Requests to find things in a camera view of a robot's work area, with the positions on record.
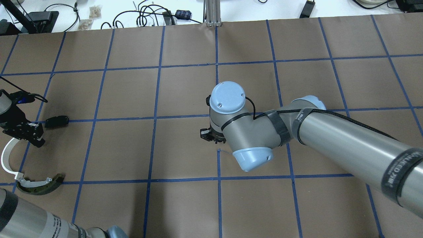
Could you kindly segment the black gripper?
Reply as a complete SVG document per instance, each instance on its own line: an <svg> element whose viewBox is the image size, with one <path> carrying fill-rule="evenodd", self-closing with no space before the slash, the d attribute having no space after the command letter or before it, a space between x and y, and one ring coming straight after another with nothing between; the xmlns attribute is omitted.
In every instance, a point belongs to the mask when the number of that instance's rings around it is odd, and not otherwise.
<svg viewBox="0 0 423 238"><path fill-rule="evenodd" d="M222 133L215 131L213 128L203 128L200 129L200 138L208 142L226 143L226 138Z"/></svg>
<svg viewBox="0 0 423 238"><path fill-rule="evenodd" d="M42 138L43 126L40 123L32 123L26 119L25 113L17 106L11 106L9 110L2 113L3 133L17 138L30 141L37 148L45 144Z"/></svg>

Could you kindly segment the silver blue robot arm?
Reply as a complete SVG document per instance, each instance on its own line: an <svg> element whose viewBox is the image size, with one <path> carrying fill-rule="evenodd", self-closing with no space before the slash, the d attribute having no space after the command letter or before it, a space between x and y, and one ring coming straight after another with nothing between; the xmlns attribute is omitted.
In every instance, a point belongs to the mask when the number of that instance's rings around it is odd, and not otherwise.
<svg viewBox="0 0 423 238"><path fill-rule="evenodd" d="M26 118L19 104L32 103L35 100L46 102L39 95L24 90L8 93L1 89L1 129L11 137L1 152L1 167L13 175L16 187L26 194L46 195L59 187L64 175L47 177L33 181L24 176L21 169L10 165L10 155L20 141L41 147L44 145L43 126ZM127 238L128 235L119 227L108 229L99 227L83 228L66 219L19 197L12 191L1 189L1 237L2 238Z"/></svg>
<svg viewBox="0 0 423 238"><path fill-rule="evenodd" d="M236 82L217 84L206 98L210 126L206 141L227 142L240 168L249 172L273 159L273 149L291 140L313 148L374 187L397 205L422 217L422 148L344 115L326 110L316 96L258 116Z"/></svg>

